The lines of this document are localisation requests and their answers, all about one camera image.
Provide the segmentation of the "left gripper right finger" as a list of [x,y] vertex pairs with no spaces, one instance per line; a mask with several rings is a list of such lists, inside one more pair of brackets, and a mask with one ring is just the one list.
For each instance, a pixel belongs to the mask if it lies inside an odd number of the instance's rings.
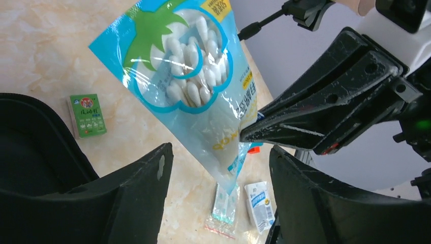
[[430,243],[430,201],[356,188],[274,146],[269,168],[285,243]]

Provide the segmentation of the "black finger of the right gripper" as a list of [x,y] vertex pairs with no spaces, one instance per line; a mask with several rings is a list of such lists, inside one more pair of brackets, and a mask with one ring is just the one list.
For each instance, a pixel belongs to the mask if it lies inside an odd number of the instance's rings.
[[398,121],[393,139],[423,153],[423,69],[408,67],[371,38],[342,29],[262,119],[240,132],[263,142],[333,154],[375,124]]

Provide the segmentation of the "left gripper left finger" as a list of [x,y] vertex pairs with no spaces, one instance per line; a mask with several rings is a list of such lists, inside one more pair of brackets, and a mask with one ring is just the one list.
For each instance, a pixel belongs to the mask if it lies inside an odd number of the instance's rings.
[[173,165],[171,143],[65,193],[1,190],[1,243],[156,243]]

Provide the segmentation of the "white blue dressing pouch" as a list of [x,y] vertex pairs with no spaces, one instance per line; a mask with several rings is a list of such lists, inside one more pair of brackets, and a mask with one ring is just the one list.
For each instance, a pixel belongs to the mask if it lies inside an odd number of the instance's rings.
[[259,234],[269,230],[275,222],[266,181],[244,186],[247,195],[248,214]]

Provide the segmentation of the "teal gauze packet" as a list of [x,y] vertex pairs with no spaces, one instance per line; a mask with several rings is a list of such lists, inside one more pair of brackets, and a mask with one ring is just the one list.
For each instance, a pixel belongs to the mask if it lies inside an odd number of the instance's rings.
[[230,194],[217,184],[213,204],[204,228],[225,238],[236,239],[236,209],[239,199],[240,187],[238,184]]

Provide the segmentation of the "blue cotton swab bag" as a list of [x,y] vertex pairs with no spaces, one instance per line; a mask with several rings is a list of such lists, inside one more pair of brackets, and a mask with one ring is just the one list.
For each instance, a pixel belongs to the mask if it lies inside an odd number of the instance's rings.
[[258,118],[257,86],[229,1],[139,1],[89,45],[102,64],[232,192]]

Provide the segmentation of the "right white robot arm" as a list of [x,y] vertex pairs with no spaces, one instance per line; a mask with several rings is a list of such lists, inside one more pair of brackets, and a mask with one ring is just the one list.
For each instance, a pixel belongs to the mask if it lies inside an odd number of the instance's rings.
[[333,154],[371,126],[430,161],[430,1],[342,1],[363,17],[242,129],[242,142]]

